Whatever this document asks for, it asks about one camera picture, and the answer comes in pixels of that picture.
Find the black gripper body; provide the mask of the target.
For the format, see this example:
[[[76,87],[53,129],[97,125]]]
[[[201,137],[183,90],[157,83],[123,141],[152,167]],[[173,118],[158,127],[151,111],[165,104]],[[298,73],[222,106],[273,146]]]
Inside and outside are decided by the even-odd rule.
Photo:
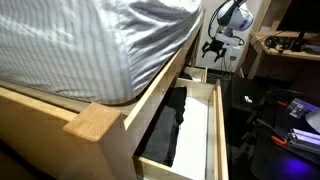
[[[202,56],[205,56],[207,52],[212,51],[216,53],[214,61],[217,61],[219,58],[223,58],[226,53],[226,48],[224,48],[223,45],[223,42],[216,39],[213,39],[211,42],[205,42],[202,46]]]

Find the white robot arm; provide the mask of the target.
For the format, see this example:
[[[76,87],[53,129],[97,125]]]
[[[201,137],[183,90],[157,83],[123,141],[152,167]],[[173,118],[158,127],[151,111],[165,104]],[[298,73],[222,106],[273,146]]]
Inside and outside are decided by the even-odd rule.
[[[242,46],[244,40],[233,34],[234,31],[247,30],[254,21],[253,14],[246,6],[247,0],[226,0],[212,14],[207,34],[211,39],[202,46],[202,56],[207,52],[216,53],[214,61],[224,58],[227,51],[224,45]]]

